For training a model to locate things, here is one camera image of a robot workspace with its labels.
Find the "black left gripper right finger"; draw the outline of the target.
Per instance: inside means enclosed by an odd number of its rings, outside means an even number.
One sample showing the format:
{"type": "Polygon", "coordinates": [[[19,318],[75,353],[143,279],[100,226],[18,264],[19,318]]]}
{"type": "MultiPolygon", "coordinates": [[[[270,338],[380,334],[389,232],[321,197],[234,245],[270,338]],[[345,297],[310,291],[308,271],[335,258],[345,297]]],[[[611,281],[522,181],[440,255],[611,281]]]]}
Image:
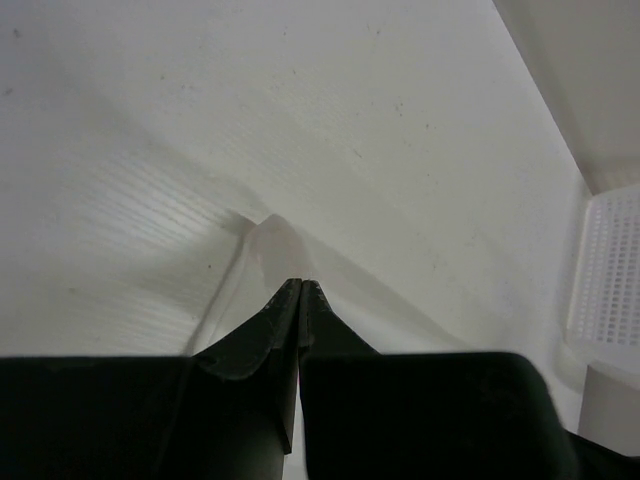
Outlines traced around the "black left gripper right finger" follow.
{"type": "Polygon", "coordinates": [[[639,461],[566,430],[510,352],[382,354],[300,296],[299,379],[311,479],[635,479],[639,461]]]}

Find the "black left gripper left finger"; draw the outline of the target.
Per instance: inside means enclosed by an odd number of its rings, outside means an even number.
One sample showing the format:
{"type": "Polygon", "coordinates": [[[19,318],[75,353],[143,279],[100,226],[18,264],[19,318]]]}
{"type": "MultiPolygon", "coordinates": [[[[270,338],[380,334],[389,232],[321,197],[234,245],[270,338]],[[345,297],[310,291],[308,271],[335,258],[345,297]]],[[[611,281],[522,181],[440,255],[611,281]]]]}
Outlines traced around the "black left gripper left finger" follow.
{"type": "Polygon", "coordinates": [[[5,479],[278,479],[293,443],[297,314],[287,280],[192,356],[7,357],[5,479]]]}

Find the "white tank top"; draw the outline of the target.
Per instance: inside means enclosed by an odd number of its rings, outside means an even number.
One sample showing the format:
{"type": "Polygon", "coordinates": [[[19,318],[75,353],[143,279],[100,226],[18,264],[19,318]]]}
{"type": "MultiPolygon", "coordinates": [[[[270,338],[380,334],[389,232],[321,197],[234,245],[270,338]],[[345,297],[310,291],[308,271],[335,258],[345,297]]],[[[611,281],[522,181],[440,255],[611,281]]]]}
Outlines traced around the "white tank top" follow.
{"type": "Polygon", "coordinates": [[[203,350],[290,277],[385,352],[462,342],[229,178],[78,98],[1,94],[1,353],[203,350]]]}

